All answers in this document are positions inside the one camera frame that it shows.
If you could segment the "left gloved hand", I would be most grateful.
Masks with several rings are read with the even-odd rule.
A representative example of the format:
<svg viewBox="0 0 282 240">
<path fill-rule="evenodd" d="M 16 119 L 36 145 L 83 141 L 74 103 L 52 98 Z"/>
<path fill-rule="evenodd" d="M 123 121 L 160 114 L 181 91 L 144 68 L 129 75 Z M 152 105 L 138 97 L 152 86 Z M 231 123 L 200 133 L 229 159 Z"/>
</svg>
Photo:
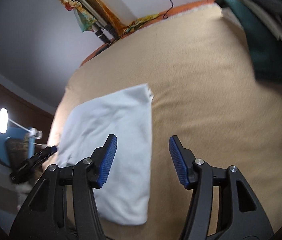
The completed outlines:
<svg viewBox="0 0 282 240">
<path fill-rule="evenodd" d="M 42 174 L 43 174 L 42 170 L 35 170 L 34 174 L 30 177 L 28 181 L 15 185 L 15 189 L 17 193 L 17 210 L 18 211 L 21 209 L 28 194 L 31 192 L 34 185 L 39 180 Z"/>
</svg>

